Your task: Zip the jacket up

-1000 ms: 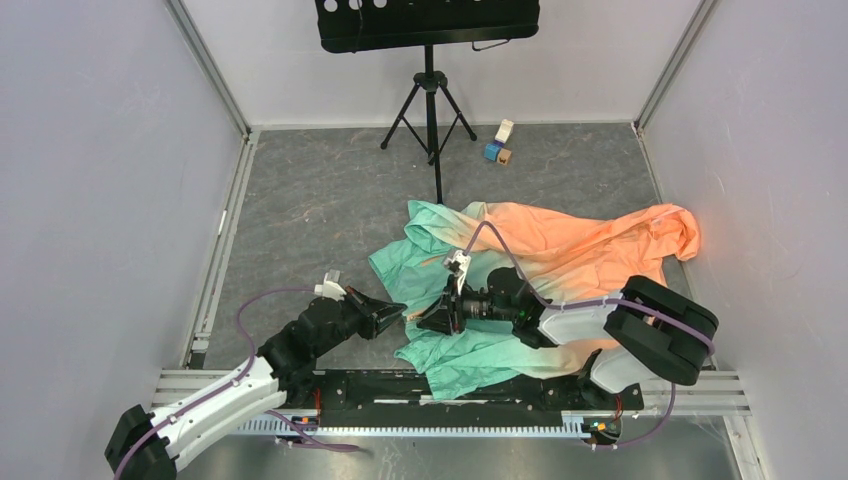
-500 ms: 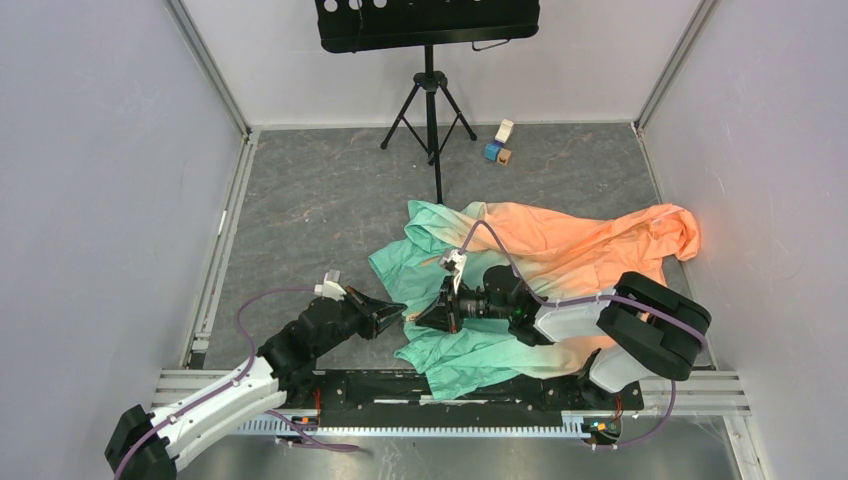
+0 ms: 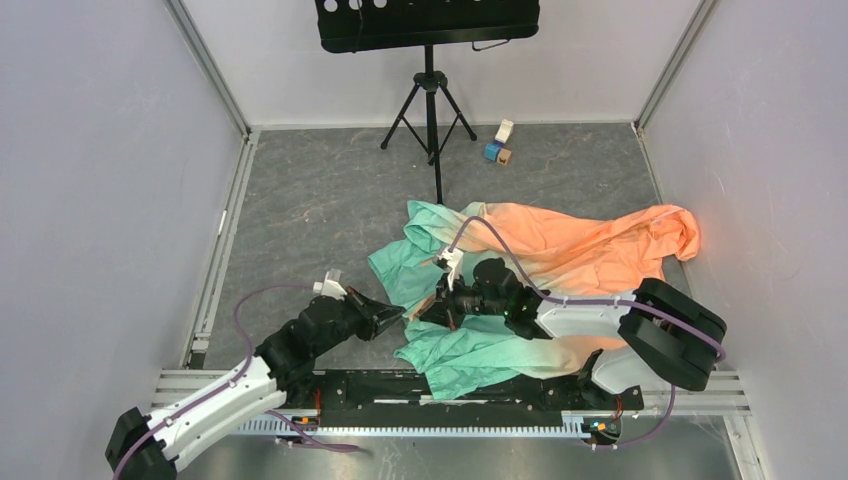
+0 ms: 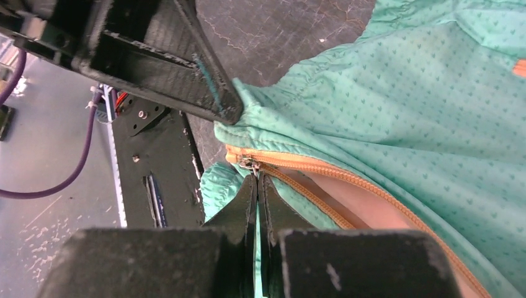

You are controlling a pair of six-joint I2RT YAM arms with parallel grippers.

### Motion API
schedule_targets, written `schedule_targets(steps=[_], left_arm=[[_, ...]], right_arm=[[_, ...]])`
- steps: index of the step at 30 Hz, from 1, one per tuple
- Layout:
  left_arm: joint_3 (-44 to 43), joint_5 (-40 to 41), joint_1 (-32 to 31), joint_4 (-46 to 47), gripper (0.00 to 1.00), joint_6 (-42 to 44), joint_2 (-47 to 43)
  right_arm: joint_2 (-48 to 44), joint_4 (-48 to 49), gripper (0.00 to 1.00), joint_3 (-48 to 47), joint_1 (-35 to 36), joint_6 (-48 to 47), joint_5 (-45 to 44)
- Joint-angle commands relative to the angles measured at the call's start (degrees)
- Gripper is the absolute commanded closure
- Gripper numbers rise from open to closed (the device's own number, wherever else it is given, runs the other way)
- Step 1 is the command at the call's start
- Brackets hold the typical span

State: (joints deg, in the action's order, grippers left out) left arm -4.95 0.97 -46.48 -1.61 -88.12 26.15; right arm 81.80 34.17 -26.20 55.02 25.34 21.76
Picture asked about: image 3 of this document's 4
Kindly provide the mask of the green and orange jacket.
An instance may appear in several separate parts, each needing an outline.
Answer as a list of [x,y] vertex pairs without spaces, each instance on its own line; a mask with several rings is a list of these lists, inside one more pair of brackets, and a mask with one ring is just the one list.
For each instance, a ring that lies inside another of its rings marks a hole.
[[423,322],[424,303],[441,270],[438,251],[455,244],[464,252],[461,273],[470,279],[481,261],[501,258],[539,287],[566,295],[616,294],[646,278],[661,278],[665,258],[695,257],[702,235],[694,215],[656,205],[613,220],[593,220],[515,203],[473,202],[456,211],[411,201],[400,240],[368,262],[391,303],[405,308],[406,343],[395,355],[423,374],[438,400],[518,375],[548,379],[581,369],[599,347],[616,340],[578,336],[525,340],[498,316],[469,316],[455,331]]

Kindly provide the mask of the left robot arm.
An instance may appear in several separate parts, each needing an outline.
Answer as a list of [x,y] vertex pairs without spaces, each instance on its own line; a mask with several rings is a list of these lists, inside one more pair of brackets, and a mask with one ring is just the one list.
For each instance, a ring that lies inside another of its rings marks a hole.
[[370,341],[404,316],[402,306],[352,287],[318,295],[236,367],[149,414],[132,408],[116,421],[105,457],[116,479],[174,479],[204,451],[255,417],[306,405],[318,357],[355,336]]

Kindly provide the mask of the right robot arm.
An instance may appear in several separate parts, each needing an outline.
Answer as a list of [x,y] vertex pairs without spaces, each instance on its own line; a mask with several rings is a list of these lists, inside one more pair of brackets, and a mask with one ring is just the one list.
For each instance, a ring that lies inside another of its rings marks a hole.
[[595,349],[581,367],[577,392],[591,408],[606,406],[631,386],[655,381],[703,391],[726,356],[726,322],[657,278],[618,294],[568,297],[522,282],[499,258],[476,265],[470,283],[447,267],[419,317],[456,329],[471,315],[498,316],[526,340],[587,336],[620,341],[616,348]]

